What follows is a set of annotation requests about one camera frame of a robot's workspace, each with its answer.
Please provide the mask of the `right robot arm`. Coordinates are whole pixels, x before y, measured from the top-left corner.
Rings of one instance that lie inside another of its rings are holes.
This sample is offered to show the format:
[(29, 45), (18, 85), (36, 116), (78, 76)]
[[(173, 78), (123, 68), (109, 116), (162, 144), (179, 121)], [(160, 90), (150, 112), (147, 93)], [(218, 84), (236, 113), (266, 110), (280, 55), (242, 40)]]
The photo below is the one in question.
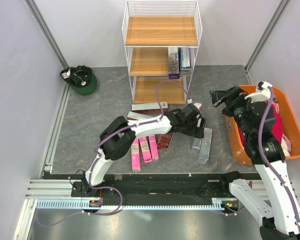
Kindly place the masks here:
[(244, 151), (263, 181), (269, 203), (262, 200), (237, 172), (224, 175), (219, 191), (235, 196), (259, 225), (264, 240), (300, 240), (300, 207), (288, 175), (281, 143), (273, 135), (276, 122), (272, 104), (274, 90), (263, 82), (248, 94), (239, 86), (210, 90), (212, 105), (225, 107), (222, 114), (233, 118), (244, 136)]

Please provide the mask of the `purple RiO toothpaste box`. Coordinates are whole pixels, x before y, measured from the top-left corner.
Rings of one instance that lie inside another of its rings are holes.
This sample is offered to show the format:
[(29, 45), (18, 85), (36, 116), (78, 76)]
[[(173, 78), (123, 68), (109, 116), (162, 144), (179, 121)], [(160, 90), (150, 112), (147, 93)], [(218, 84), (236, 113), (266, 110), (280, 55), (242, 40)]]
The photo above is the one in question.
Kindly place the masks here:
[(168, 77), (169, 79), (180, 78), (180, 61), (179, 61), (179, 48), (168, 48)]

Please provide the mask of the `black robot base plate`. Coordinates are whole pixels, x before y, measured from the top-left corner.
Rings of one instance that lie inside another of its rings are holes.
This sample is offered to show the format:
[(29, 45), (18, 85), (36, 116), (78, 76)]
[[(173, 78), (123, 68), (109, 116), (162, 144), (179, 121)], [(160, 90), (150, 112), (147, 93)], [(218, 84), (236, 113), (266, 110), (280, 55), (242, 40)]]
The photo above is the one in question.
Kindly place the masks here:
[(72, 197), (104, 197), (110, 199), (111, 187), (118, 189), (124, 198), (130, 196), (182, 195), (198, 198), (230, 197), (230, 183), (244, 177), (238, 171), (228, 173), (194, 174), (106, 174), (104, 180), (94, 188), (83, 177), (72, 183)]

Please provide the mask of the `silver Protefix toothpaste box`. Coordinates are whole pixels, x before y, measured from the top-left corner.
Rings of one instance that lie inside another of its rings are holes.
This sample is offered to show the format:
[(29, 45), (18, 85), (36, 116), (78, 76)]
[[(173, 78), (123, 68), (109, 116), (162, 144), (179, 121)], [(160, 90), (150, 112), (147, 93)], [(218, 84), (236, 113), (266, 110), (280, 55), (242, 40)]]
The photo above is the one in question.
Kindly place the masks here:
[(210, 149), (212, 142), (212, 133), (213, 130), (211, 128), (204, 128), (204, 137), (201, 140), (201, 147), (199, 150), (199, 161), (202, 163), (206, 163), (210, 157)]

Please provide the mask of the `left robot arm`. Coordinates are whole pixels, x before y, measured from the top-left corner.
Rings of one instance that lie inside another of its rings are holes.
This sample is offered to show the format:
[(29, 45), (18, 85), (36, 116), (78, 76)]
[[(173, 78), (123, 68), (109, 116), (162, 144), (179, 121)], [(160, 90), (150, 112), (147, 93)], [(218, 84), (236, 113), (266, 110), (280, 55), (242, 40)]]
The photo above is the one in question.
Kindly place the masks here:
[(81, 178), (82, 191), (89, 197), (96, 196), (112, 163), (124, 157), (135, 140), (168, 133), (203, 138), (206, 118), (201, 114), (202, 107), (201, 103), (189, 103), (182, 109), (176, 108), (144, 120), (117, 117), (99, 136), (95, 159)]

